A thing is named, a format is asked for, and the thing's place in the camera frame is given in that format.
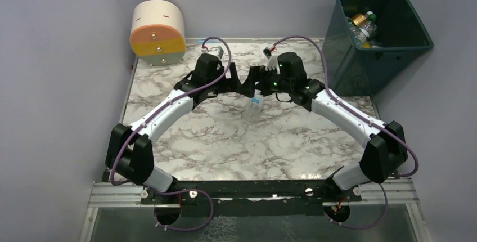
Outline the tall clear bottle blue label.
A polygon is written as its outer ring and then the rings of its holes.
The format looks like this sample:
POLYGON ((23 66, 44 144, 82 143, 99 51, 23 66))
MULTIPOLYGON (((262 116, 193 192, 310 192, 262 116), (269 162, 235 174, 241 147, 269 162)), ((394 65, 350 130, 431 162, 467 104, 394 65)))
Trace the tall clear bottle blue label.
POLYGON ((250 99, 245 112, 243 114, 244 121, 247 123, 254 123, 259 120, 259 115, 262 110, 264 96, 259 90, 254 91, 254 96, 250 99))

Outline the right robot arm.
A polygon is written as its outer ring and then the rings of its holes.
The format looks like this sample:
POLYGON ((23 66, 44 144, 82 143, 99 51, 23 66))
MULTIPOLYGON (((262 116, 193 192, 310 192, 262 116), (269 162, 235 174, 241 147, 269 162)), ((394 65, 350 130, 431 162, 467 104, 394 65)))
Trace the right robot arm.
POLYGON ((309 79, 302 59, 295 52, 272 57, 272 67, 252 66, 238 93, 253 97, 287 93, 292 102, 336 124, 364 148, 358 163, 342 167, 327 180, 329 191, 339 192, 366 182, 382 183, 407 159, 403 127, 393 121, 375 120, 343 101, 325 85, 309 79))

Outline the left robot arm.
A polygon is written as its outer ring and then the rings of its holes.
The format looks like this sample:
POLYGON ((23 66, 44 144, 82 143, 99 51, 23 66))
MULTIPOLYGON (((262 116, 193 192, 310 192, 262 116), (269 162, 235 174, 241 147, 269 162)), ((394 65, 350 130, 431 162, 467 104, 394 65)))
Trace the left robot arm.
POLYGON ((153 146, 182 116, 198 104, 220 93, 233 92, 240 85, 235 63, 223 66, 216 55, 203 53, 195 69, 176 83, 167 98, 141 119, 111 131, 105 164, 113 185, 132 182, 167 192, 174 177, 155 165, 153 146), (119 174, 121 182, 115 179, 119 174))

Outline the amber tea bottle red label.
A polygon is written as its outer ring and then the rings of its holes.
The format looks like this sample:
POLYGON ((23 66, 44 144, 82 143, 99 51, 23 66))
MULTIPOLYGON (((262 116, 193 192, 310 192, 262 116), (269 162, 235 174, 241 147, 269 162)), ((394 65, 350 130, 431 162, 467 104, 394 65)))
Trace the amber tea bottle red label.
POLYGON ((356 14, 351 18, 352 24, 356 27, 362 25, 365 21, 367 21, 367 15, 365 14, 356 14))

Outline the clear bottle green label back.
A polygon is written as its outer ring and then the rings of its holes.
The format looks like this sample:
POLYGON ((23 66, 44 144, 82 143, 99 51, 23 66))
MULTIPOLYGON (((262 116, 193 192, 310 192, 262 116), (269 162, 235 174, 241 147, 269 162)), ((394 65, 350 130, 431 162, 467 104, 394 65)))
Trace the clear bottle green label back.
POLYGON ((349 17, 346 18, 350 31, 352 32, 353 40, 357 46, 362 47, 364 43, 367 42, 369 33, 356 26, 353 20, 349 17))

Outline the clear bottle green cap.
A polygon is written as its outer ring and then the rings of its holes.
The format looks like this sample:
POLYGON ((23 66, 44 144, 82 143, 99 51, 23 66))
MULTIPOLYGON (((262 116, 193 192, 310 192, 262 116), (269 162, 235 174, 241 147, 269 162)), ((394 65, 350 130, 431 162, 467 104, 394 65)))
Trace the clear bottle green cap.
POLYGON ((365 16, 366 20, 360 25, 360 28, 366 32, 368 39, 374 39, 377 34, 377 16, 372 11, 366 12, 365 16))

